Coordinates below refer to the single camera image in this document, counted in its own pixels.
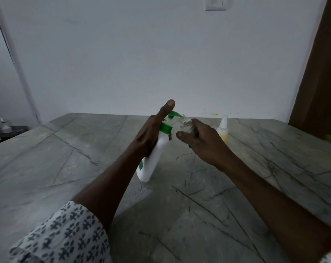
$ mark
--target gray marble surface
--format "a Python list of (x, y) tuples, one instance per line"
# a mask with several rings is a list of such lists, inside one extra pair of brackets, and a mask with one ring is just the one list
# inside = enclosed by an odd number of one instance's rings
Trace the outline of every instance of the gray marble surface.
[[(108, 167), (146, 118), (67, 114), (1, 143), (0, 262)], [(330, 144), (276, 120), (229, 119), (228, 128), (235, 154), (331, 225)], [(288, 262), (235, 185), (177, 138), (148, 183), (134, 175), (109, 239), (114, 262)]]

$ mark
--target wooden door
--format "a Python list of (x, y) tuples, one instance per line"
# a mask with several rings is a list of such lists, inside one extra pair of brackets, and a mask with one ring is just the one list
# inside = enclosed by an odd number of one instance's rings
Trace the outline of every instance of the wooden door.
[(313, 136), (331, 135), (331, 0), (328, 0), (289, 124)]

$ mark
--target person's right arm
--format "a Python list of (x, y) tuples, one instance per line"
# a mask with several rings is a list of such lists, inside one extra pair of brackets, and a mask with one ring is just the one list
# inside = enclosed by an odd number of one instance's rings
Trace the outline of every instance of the person's right arm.
[(331, 251), (331, 227), (252, 171), (221, 140), (216, 130), (197, 119), (199, 138), (176, 136), (205, 162), (224, 172), (271, 230), (292, 262), (319, 262)]

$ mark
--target person's right hand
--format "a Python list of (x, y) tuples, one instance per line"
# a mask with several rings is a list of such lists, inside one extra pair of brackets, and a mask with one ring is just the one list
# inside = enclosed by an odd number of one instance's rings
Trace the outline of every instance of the person's right hand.
[(182, 131), (177, 132), (176, 137), (188, 144), (200, 159), (223, 171), (222, 169), (226, 163), (229, 163), (235, 157), (234, 153), (214, 128), (197, 119), (192, 119), (192, 122), (198, 129), (199, 137), (194, 137)]

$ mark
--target wall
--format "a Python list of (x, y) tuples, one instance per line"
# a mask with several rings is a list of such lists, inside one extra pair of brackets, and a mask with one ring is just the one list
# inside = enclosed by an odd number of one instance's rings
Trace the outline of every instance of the wall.
[(42, 121), (65, 113), (286, 121), (326, 0), (0, 0)]
[(0, 118), (12, 125), (34, 127), (37, 120), (33, 116), (18, 74), (12, 63), (0, 30)]

